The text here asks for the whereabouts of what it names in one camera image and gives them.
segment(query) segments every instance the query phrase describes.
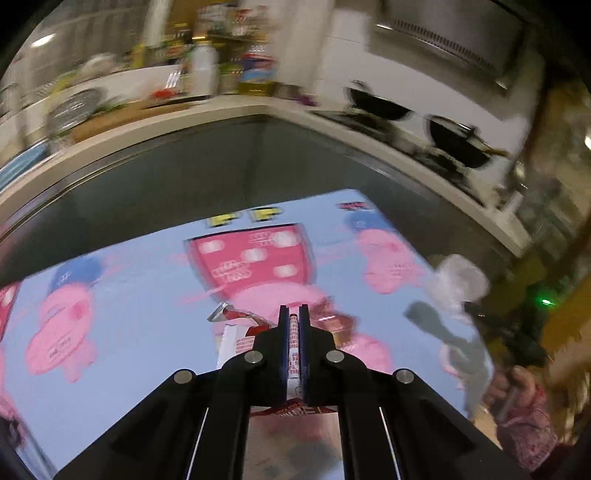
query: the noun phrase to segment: blue tablecloth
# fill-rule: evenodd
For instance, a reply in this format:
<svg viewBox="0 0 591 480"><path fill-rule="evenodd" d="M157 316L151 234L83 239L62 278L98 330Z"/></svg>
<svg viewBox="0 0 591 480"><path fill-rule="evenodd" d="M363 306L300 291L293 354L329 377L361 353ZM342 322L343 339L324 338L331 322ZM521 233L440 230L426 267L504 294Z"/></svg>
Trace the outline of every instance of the blue tablecloth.
<svg viewBox="0 0 591 480"><path fill-rule="evenodd" d="M215 369L206 318L228 300L272 322L281 304L343 317L344 350L412 369L466 414L491 362L475 328L426 294L432 274L354 190L166 229L0 291L0 397L62 468L175 370Z"/></svg>

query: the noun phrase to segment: pink sleeve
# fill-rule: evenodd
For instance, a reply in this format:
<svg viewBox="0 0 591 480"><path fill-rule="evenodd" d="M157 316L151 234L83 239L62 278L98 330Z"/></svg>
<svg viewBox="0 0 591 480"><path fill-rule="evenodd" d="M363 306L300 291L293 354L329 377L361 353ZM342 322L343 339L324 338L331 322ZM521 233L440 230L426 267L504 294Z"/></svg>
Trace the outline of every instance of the pink sleeve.
<svg viewBox="0 0 591 480"><path fill-rule="evenodd" d="M536 389L532 403L513 408L496 431L503 450L528 472L544 463L557 444L546 410L546 394L540 387Z"/></svg>

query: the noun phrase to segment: faucet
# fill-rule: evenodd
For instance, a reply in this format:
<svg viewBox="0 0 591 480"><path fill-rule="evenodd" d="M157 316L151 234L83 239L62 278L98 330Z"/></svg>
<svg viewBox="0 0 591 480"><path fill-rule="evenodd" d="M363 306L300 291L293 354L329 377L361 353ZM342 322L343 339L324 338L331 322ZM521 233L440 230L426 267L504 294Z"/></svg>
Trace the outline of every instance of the faucet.
<svg viewBox="0 0 591 480"><path fill-rule="evenodd" d="M0 89L0 95L10 89L15 89L18 95L18 103L17 103L17 111L13 114L16 116L17 128L19 136L21 137L21 144L22 150L26 150L29 147L28 143L28 135L27 135L27 119L25 118L25 113L22 108L22 100L24 99L25 95L22 91L22 87L17 82L12 82L6 85L4 88Z"/></svg>

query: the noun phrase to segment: frying pan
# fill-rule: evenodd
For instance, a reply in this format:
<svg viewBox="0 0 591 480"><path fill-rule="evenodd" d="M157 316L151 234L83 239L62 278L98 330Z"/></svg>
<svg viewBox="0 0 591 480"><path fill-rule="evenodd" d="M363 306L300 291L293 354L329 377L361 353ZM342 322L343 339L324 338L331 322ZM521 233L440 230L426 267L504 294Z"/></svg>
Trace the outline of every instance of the frying pan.
<svg viewBox="0 0 591 480"><path fill-rule="evenodd" d="M386 120L402 120L411 110L385 98L373 95L364 82L353 80L362 90L347 87L347 93L355 108L359 108Z"/></svg>
<svg viewBox="0 0 591 480"><path fill-rule="evenodd" d="M462 125L449 118L429 115L427 129L437 148L469 168L482 167L493 155L509 156L504 150L496 150L486 145L478 137L476 127Z"/></svg>

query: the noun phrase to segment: metal rivet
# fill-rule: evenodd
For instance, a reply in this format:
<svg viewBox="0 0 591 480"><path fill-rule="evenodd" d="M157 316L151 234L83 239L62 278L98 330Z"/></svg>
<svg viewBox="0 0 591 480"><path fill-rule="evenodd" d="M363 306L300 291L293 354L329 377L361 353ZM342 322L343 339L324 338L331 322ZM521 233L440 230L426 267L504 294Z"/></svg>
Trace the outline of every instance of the metal rivet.
<svg viewBox="0 0 591 480"><path fill-rule="evenodd" d="M396 372L396 380L400 383L412 383L414 380L414 374L410 370L398 370Z"/></svg>
<svg viewBox="0 0 591 480"><path fill-rule="evenodd" d="M193 379L193 372L190 370L179 370L174 374L174 381L176 383L189 383Z"/></svg>
<svg viewBox="0 0 591 480"><path fill-rule="evenodd" d="M338 350L331 350L326 354L326 359L332 364L338 364L345 359L345 354Z"/></svg>
<svg viewBox="0 0 591 480"><path fill-rule="evenodd" d="M251 350L250 352L246 353L244 360L250 364L257 364L262 360L262 353L257 352L256 350Z"/></svg>

